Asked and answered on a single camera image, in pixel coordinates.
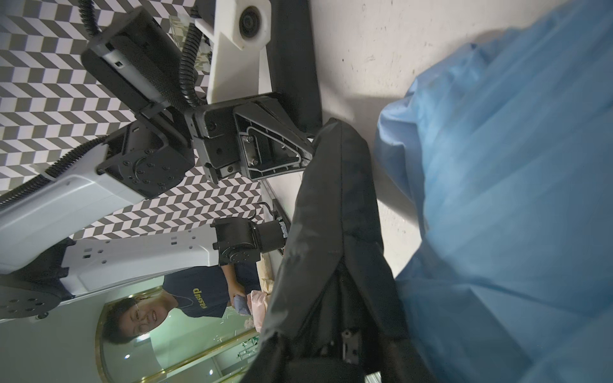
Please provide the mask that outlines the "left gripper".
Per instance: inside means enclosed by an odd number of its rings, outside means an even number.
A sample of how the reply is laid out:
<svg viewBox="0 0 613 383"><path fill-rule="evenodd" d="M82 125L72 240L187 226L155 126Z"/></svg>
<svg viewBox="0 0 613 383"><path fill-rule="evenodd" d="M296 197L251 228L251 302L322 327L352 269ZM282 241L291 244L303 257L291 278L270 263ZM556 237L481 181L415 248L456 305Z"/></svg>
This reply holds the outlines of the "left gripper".
<svg viewBox="0 0 613 383"><path fill-rule="evenodd" d="M276 93L201 105L185 113L208 181L236 174L253 181L303 171L314 148Z"/></svg>

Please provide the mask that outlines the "black sleeved umbrella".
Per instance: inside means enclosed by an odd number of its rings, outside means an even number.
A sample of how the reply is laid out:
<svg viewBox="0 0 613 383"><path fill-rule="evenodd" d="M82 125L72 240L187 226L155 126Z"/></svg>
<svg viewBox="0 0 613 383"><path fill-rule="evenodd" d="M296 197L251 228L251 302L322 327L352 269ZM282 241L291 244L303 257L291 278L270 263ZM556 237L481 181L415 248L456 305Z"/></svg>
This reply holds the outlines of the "black sleeved umbrella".
<svg viewBox="0 0 613 383"><path fill-rule="evenodd" d="M279 103L300 131L316 136L322 128L322 102L308 0L271 0L267 55Z"/></svg>
<svg viewBox="0 0 613 383"><path fill-rule="evenodd" d="M245 382L431 382L384 256L370 150L332 119L314 140Z"/></svg>

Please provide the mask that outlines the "blue sleeved umbrella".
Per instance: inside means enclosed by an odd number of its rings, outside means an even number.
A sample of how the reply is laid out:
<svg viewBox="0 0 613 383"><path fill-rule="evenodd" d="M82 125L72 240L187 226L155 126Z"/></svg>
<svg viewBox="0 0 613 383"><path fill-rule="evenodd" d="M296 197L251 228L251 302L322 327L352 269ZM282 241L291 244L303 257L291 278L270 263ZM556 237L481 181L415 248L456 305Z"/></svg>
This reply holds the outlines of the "blue sleeved umbrella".
<svg viewBox="0 0 613 383"><path fill-rule="evenodd" d="M396 283L437 380L612 380L610 1L459 47L384 108L375 156L417 210Z"/></svg>

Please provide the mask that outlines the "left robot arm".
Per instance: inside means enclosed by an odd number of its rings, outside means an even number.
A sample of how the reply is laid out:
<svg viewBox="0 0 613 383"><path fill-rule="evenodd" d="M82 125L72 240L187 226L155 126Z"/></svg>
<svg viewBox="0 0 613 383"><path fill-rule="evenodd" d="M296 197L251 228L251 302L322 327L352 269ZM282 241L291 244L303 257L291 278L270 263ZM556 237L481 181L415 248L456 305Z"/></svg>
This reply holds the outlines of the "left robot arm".
<svg viewBox="0 0 613 383"><path fill-rule="evenodd" d="M290 220L217 218L128 239L75 232L179 185L197 163L212 183L300 172L322 125L307 1L199 1L182 47L138 7L100 29L78 4L81 62L135 121L79 145L1 198L1 318L41 316L75 300L194 266L255 263L281 249Z"/></svg>

